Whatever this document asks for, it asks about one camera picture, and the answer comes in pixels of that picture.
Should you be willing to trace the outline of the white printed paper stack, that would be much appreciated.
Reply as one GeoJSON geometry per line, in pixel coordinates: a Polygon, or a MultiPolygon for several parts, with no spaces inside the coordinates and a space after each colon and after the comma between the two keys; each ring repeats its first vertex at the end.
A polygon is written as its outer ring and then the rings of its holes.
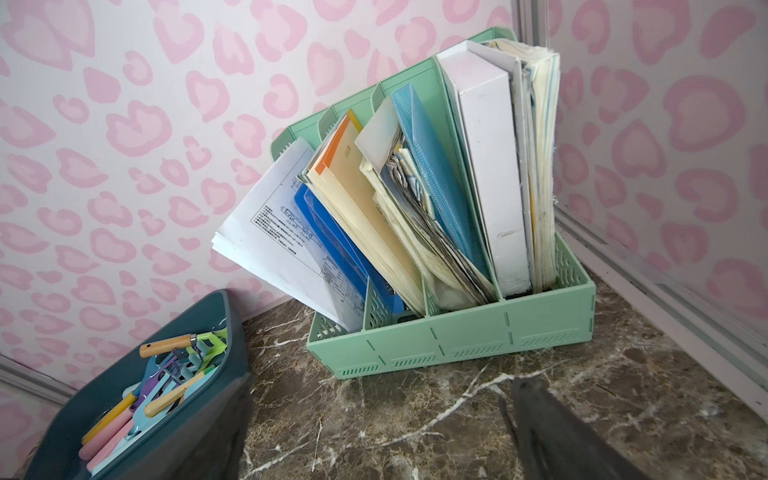
{"type": "Polygon", "coordinates": [[[364,299],[295,201],[299,173],[314,156],[303,139],[272,164],[217,230],[213,249],[323,314],[345,331],[363,326],[364,299]]]}

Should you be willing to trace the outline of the light blue mesh folder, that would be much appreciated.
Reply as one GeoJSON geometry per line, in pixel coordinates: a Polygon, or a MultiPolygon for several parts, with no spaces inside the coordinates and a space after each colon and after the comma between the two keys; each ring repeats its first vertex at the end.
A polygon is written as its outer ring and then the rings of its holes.
{"type": "Polygon", "coordinates": [[[390,98],[416,168],[430,195],[438,223],[453,245],[480,273],[488,276],[488,267],[474,230],[467,197],[413,85],[400,87],[390,98]]]}

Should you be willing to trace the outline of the white binder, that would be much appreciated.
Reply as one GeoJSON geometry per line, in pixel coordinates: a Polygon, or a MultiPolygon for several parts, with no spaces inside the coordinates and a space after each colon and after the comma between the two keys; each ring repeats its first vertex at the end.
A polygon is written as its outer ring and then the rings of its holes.
{"type": "Polygon", "coordinates": [[[533,288],[510,72],[490,49],[464,41],[437,55],[447,86],[481,231],[504,298],[533,288]]]}

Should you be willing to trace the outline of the light blue rake teal handle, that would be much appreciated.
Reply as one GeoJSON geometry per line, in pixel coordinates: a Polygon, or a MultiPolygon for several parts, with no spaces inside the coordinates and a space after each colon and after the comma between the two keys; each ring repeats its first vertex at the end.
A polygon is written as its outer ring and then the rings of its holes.
{"type": "Polygon", "coordinates": [[[184,396],[176,400],[173,404],[164,408],[156,416],[148,418],[144,413],[144,408],[152,401],[163,394],[170,392],[175,387],[181,385],[187,380],[191,379],[197,372],[204,369],[198,369],[191,361],[180,358],[177,354],[173,353],[173,363],[169,364],[166,368],[159,372],[159,381],[152,380],[148,387],[150,392],[148,394],[142,393],[141,403],[133,413],[134,425],[128,435],[118,444],[113,453],[101,464],[98,465],[97,470],[92,477],[97,477],[102,471],[105,471],[108,466],[117,463],[117,459],[125,454],[134,445],[137,445],[141,440],[149,435],[149,432],[160,424],[170,412],[178,407],[182,401],[186,398],[187,394],[191,394],[192,391],[200,386],[200,382],[192,386],[186,391],[184,396]]]}

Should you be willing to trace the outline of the blue plastic folder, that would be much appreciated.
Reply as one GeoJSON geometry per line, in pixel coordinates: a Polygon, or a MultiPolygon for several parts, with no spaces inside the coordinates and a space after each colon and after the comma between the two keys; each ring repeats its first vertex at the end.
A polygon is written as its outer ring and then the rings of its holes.
{"type": "Polygon", "coordinates": [[[356,291],[365,297],[368,279],[372,277],[376,291],[382,294],[382,300],[390,311],[393,314],[404,313],[407,307],[402,299],[388,286],[306,185],[299,187],[294,200],[331,258],[356,291]]]}

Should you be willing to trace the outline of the lime rake wooden handle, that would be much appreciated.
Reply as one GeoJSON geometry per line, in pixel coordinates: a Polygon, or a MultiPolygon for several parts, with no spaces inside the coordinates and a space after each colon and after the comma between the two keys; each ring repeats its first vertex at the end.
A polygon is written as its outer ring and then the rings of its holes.
{"type": "Polygon", "coordinates": [[[149,358],[174,350],[185,350],[198,369],[205,369],[215,357],[225,352],[227,343],[228,329],[224,328],[146,343],[140,346],[139,355],[141,358],[149,358]]]}

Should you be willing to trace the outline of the cream and orange folders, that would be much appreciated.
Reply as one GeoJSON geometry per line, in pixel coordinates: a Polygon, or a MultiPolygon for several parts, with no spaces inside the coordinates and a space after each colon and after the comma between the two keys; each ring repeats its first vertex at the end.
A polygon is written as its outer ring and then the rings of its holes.
{"type": "Polygon", "coordinates": [[[300,179],[355,246],[416,315],[426,314],[421,274],[374,201],[356,145],[362,125],[347,111],[325,137],[300,179]]]}

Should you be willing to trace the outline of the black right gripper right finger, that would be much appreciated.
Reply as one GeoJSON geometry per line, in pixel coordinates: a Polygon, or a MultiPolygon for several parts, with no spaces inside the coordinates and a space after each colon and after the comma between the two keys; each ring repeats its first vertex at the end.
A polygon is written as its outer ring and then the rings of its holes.
{"type": "Polygon", "coordinates": [[[646,479],[536,378],[511,381],[505,421],[526,479],[646,479]]]}

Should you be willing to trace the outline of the worn paper stack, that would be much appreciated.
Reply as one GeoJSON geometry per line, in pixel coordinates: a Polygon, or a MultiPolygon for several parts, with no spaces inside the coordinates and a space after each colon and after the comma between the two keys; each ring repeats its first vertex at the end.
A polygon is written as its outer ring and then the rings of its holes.
{"type": "Polygon", "coordinates": [[[486,41],[513,67],[513,105],[523,127],[519,159],[525,163],[533,240],[533,291],[557,280],[553,156],[561,78],[560,55],[552,49],[507,38],[486,41]]]}

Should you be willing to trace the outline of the blue rake yellow handle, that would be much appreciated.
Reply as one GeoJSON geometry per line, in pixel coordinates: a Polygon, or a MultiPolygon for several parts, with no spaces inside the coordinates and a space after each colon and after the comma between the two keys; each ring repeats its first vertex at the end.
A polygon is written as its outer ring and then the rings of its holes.
{"type": "Polygon", "coordinates": [[[89,443],[97,434],[99,434],[104,428],[106,428],[113,420],[115,420],[120,414],[132,406],[137,400],[138,396],[131,392],[127,394],[117,405],[109,410],[81,439],[81,445],[85,446],[89,443]]]}

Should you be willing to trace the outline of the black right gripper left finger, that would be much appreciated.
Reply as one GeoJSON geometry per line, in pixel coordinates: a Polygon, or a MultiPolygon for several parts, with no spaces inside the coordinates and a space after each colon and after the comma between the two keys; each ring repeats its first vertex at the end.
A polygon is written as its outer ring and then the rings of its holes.
{"type": "Polygon", "coordinates": [[[199,479],[237,479],[252,412],[252,375],[232,382],[214,403],[203,440],[199,479]]]}

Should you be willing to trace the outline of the teal plastic storage box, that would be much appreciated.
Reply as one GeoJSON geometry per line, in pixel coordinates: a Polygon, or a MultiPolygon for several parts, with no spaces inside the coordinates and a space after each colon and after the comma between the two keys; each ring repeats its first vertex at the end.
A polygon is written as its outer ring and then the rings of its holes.
{"type": "MultiPolygon", "coordinates": [[[[199,479],[203,440],[219,395],[239,377],[250,374],[248,348],[239,313],[226,290],[214,291],[153,334],[172,336],[227,328],[231,346],[211,380],[171,416],[127,450],[99,476],[102,479],[199,479]]],[[[59,411],[39,441],[24,473],[27,479],[87,479],[77,456],[80,440],[102,413],[114,406],[123,388],[139,379],[144,367],[133,348],[80,389],[59,411]]]]}

